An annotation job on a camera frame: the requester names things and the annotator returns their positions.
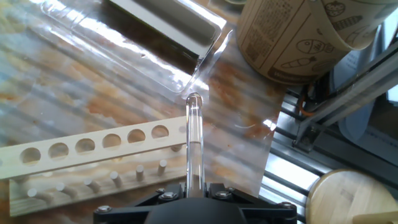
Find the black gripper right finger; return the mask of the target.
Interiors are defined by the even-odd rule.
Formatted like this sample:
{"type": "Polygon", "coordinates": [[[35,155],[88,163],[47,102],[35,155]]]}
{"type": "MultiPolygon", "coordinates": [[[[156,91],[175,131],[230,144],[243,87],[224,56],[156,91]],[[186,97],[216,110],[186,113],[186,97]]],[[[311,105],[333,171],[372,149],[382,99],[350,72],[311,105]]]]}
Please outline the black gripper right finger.
{"type": "Polygon", "coordinates": [[[220,183],[207,184],[206,196],[218,202],[221,223],[297,223],[297,207],[290,202],[269,203],[220,183]]]}

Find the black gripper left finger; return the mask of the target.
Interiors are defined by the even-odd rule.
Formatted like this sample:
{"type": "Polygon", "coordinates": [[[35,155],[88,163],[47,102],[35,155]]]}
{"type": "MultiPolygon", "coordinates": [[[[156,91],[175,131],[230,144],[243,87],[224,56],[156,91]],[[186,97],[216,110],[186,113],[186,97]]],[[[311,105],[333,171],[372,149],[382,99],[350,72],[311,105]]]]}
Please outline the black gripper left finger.
{"type": "Polygon", "coordinates": [[[111,207],[102,205],[93,213],[94,224],[127,224],[145,223],[148,214],[158,205],[173,202],[185,197],[184,183],[169,184],[157,189],[149,196],[126,205],[125,207],[111,207]]]}

